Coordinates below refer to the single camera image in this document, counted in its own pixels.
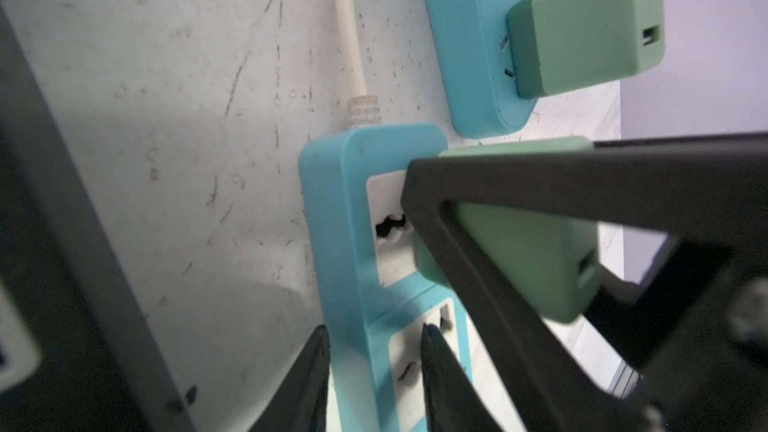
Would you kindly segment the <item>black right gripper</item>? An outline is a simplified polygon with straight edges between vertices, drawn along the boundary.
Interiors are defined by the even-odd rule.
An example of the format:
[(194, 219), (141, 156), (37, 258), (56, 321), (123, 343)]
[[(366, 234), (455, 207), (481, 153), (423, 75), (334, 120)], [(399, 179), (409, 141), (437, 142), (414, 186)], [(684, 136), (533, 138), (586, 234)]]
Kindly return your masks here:
[(605, 271), (586, 318), (640, 375), (623, 402), (641, 428), (767, 428), (767, 269), (668, 238), (639, 284)]

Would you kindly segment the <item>black power strip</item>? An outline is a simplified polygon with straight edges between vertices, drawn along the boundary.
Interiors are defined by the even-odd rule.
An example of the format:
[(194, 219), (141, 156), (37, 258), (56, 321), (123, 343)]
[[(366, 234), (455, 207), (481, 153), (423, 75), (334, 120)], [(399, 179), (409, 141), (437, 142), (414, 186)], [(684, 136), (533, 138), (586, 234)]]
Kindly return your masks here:
[(1, 22), (1, 427), (193, 429), (8, 19)]

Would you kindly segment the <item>teal triangular power strip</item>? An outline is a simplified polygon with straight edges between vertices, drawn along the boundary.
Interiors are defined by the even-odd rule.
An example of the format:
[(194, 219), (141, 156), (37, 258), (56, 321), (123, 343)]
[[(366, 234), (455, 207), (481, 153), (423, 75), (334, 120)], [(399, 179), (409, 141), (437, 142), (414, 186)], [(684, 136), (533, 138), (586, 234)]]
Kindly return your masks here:
[(520, 0), (425, 0), (456, 132), (483, 139), (512, 134), (536, 102), (517, 93), (506, 18)]

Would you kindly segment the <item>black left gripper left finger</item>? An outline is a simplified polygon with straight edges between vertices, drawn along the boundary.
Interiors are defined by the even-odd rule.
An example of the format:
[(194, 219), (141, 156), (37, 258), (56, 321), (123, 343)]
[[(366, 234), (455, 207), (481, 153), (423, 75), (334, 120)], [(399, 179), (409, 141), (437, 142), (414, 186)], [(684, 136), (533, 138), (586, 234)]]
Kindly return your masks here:
[(330, 341), (317, 326), (250, 431), (325, 431)]

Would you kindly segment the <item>teal rectangular power strip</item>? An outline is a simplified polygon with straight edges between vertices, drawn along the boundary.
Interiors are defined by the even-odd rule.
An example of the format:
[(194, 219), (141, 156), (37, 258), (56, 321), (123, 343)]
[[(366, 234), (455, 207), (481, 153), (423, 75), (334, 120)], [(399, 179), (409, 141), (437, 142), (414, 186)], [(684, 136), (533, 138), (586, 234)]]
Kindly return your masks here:
[(400, 197), (406, 169), (447, 147), (432, 124), (373, 126), (310, 142), (299, 173), (341, 426), (427, 427), (420, 342), (427, 325), (471, 368), (456, 294), (415, 264), (415, 230)]

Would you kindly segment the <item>green usb charger plug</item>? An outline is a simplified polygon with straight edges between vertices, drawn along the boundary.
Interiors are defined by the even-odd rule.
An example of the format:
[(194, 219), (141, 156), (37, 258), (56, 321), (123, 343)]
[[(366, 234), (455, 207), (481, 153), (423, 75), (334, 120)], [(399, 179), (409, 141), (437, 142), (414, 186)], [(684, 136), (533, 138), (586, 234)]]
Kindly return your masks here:
[[(433, 158), (588, 152), (582, 136), (446, 149)], [(505, 206), (460, 202), (456, 218), (506, 280), (545, 318), (573, 322), (599, 288), (598, 225)], [(414, 260), (428, 280), (452, 288), (421, 238)]]

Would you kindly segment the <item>light green charger plug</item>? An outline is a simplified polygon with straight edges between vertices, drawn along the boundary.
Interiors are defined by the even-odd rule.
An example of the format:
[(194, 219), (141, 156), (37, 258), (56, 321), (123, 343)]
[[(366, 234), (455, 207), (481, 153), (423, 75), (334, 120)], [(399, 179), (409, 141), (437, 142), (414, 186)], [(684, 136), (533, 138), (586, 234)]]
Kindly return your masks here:
[(665, 54), (663, 0), (521, 0), (507, 29), (525, 99), (635, 76)]

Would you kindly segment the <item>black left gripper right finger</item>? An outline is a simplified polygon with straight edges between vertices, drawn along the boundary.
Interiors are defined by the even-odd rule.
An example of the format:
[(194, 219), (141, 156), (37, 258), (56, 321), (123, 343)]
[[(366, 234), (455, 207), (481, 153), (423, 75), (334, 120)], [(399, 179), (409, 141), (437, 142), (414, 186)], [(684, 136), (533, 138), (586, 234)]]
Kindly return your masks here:
[(501, 431), (437, 326), (423, 326), (420, 354), (428, 431)]

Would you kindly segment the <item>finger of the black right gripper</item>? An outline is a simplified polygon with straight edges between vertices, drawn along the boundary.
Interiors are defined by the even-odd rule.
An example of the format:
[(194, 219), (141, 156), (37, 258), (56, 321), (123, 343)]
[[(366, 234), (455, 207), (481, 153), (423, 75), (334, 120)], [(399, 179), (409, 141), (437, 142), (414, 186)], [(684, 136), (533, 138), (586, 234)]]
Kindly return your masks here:
[(763, 133), (599, 142), (592, 151), (425, 158), (402, 206), (476, 323), (531, 431), (664, 431), (595, 385), (456, 218), (475, 202), (663, 231), (767, 269)]

